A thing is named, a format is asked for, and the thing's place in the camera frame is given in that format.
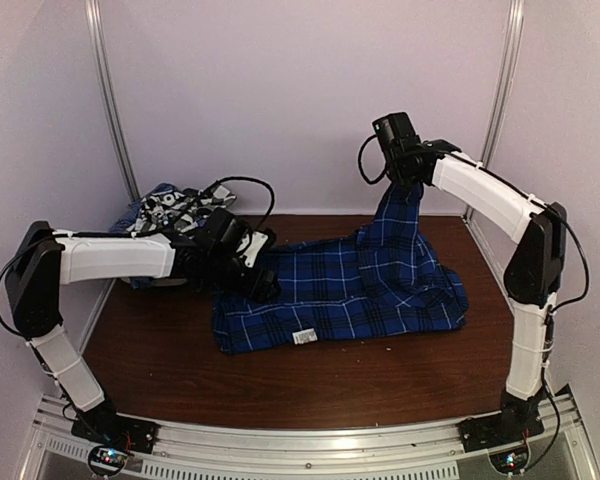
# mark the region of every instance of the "crumpled cloth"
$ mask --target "crumpled cloth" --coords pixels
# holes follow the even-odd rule
[[[227,208],[236,200],[236,196],[223,186],[200,198],[200,191],[186,188],[179,190],[170,183],[161,183],[140,200],[129,205],[127,212],[109,229],[111,233],[149,232],[161,228],[171,218],[185,211],[173,226],[175,230],[187,234],[201,226],[209,214],[216,208]],[[149,288],[156,284],[150,277],[134,277],[131,286],[135,289]]]
[[[352,235],[263,255],[257,263],[278,273],[282,293],[266,304],[232,293],[218,296],[213,333],[220,349],[236,354],[316,337],[461,328],[467,295],[458,275],[440,265],[418,230],[422,193],[422,185],[408,196],[392,185],[372,223]]]

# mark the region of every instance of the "aluminum frame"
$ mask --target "aluminum frame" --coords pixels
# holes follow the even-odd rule
[[[100,1],[85,0],[85,8],[107,124],[109,125],[109,131],[111,132],[111,139],[113,140],[116,157],[120,164],[120,170],[122,172],[125,188],[127,189],[127,194],[131,201],[136,201],[140,199],[140,190],[133,172],[131,159],[129,158],[127,142],[124,138],[120,113],[118,112],[118,105],[113,90],[111,71],[109,69],[109,61],[107,59],[107,50],[104,41],[104,31],[102,28],[102,18],[100,16]]]
[[[489,128],[482,147],[480,161],[484,168],[488,168],[493,155],[496,151],[502,124],[505,117],[507,101],[511,95],[513,77],[518,63],[520,53],[520,43],[522,40],[522,31],[524,23],[524,0],[511,0],[509,7],[509,20],[507,23],[507,32],[504,41],[504,51],[502,54],[502,64],[500,65],[500,74],[498,77],[498,87],[489,120]],[[467,207],[464,219],[471,225],[475,210]]]
[[[578,478],[599,480],[573,397],[561,395],[556,402]],[[86,459],[93,444],[71,436],[72,422],[62,416],[65,405],[54,397],[42,399],[18,479],[37,479],[46,452]],[[556,424],[548,401],[542,402],[539,410],[547,431],[534,441],[550,438]],[[463,419],[314,431],[220,428],[153,420],[159,425],[153,454],[135,454],[125,472],[147,479],[273,480],[301,476],[302,480],[397,480],[403,475],[408,478],[409,473],[420,478],[419,472],[444,470],[451,473],[445,478],[453,479],[459,478],[458,461],[486,453],[464,452],[457,429]]]

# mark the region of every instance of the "metal pole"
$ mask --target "metal pole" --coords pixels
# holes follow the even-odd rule
[[[498,89],[493,102],[489,129],[487,130],[480,158],[485,168],[489,166],[495,153],[498,139],[500,138],[500,131],[502,130],[507,100],[511,94],[513,76],[520,51],[520,40],[522,39],[523,9],[524,0],[511,0],[509,23],[507,25],[502,64],[500,65],[500,76],[498,78]],[[464,215],[467,224],[471,224],[474,213],[475,210],[473,208],[467,207]]]
[[[109,62],[107,61],[107,51],[104,42],[104,33],[102,30],[102,20],[100,18],[100,1],[85,0],[87,9],[87,24],[89,25],[89,33],[91,34],[91,43],[96,59],[96,68],[98,71],[98,80],[100,82],[100,91],[104,101],[105,114],[111,139],[120,164],[122,177],[124,179],[127,194],[132,201],[140,198],[140,190],[136,181],[131,160],[129,159],[129,151],[124,139],[122,124],[120,122],[120,114],[116,104],[115,95],[113,92],[113,83],[111,81],[111,72],[109,71]]]

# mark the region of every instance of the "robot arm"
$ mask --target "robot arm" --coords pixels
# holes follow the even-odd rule
[[[132,449],[150,452],[155,424],[117,415],[67,336],[58,309],[60,285],[127,276],[186,278],[264,302],[280,287],[274,272],[254,262],[274,242],[272,231],[254,232],[223,209],[190,236],[172,231],[120,237],[32,224],[7,274],[7,294],[16,329],[76,409],[81,421],[74,423],[74,435],[113,442],[128,433]]]
[[[525,432],[541,433],[537,405],[553,347],[551,313],[564,266],[566,210],[521,192],[444,140],[421,142],[406,113],[387,115],[373,127],[385,171],[394,183],[408,191],[414,183],[424,182],[459,198],[517,245],[503,279],[514,334],[502,413],[463,422],[465,450],[517,441]]]

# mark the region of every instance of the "black and white patterned cloth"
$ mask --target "black and white patterned cloth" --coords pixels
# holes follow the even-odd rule
[[[199,227],[213,210],[227,208],[235,200],[236,196],[222,185],[211,192],[191,188],[180,191],[175,187],[165,191],[154,190],[140,200],[136,221],[127,231],[149,232],[179,217],[172,227],[187,234]]]
[[[186,210],[174,225],[177,231],[186,234],[204,223],[214,209],[227,208],[235,200],[236,196],[221,185],[202,195],[200,191],[192,188],[181,191],[175,185],[161,183],[143,198],[130,204],[127,212],[109,229],[109,232],[153,231]],[[160,285],[159,282],[160,280],[149,277],[135,277],[130,283],[133,288],[140,289]]]

